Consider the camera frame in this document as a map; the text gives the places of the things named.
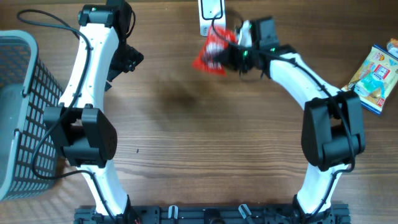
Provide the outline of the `red candy bag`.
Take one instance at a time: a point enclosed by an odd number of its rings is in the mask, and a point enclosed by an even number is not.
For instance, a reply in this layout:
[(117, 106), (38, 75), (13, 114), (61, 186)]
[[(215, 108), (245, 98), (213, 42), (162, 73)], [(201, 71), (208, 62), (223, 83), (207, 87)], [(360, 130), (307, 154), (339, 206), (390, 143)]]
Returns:
[(225, 76), (225, 69), (220, 62), (215, 60), (215, 58), (228, 47), (228, 42), (222, 40), (217, 34), (235, 44), (238, 42), (236, 34), (233, 31), (221, 26), (211, 26), (209, 28), (205, 44), (201, 48), (198, 56), (192, 62), (192, 67), (201, 72)]

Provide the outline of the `small teal tissue pack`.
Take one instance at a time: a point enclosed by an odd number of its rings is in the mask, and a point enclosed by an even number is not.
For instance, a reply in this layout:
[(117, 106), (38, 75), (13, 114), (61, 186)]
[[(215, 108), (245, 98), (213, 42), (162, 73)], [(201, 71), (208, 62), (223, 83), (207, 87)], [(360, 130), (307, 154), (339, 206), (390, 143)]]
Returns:
[(354, 86), (354, 91), (362, 96), (383, 96), (384, 95), (384, 82), (377, 75), (371, 72), (362, 79), (360, 79)]

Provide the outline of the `cream wet wipes pack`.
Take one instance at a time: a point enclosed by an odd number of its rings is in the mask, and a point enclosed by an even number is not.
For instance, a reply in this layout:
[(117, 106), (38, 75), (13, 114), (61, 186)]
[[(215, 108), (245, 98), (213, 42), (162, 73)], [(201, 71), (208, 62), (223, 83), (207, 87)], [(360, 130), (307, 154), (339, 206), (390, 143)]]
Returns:
[(369, 55), (343, 91), (354, 91), (367, 110), (380, 115), (386, 98), (397, 84), (397, 57), (374, 44)]

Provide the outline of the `small orange box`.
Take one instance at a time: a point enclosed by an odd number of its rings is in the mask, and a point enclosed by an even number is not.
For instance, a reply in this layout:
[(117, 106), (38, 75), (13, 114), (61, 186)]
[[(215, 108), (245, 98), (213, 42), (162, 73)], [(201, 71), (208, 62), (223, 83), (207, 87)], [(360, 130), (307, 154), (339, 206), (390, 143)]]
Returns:
[(387, 51), (394, 57), (398, 57), (398, 40), (390, 39), (386, 45)]

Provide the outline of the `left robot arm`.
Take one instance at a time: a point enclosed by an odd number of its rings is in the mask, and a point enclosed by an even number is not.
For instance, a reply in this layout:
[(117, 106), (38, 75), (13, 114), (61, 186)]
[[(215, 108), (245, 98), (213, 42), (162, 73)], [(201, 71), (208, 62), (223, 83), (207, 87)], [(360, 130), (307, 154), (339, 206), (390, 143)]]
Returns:
[(144, 56), (127, 44), (136, 15), (126, 1), (83, 6), (81, 34), (70, 81), (56, 106), (48, 106), (44, 123), (60, 157), (85, 178), (95, 206), (75, 211), (75, 223), (139, 223), (116, 174), (113, 157), (118, 137), (105, 116), (104, 94), (121, 73)]

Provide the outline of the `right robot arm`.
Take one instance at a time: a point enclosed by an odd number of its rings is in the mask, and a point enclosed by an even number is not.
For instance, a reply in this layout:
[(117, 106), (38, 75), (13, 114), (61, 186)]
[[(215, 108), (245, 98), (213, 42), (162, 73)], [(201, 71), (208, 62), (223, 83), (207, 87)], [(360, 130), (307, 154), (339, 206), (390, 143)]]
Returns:
[(354, 171), (356, 156), (365, 149), (359, 96), (327, 83), (294, 48), (281, 45), (272, 17), (244, 21), (237, 41), (215, 25), (210, 32), (226, 44), (214, 61), (240, 73), (260, 70), (303, 109), (301, 148), (308, 167), (289, 219), (296, 223), (325, 220), (331, 214), (331, 196), (338, 179)]

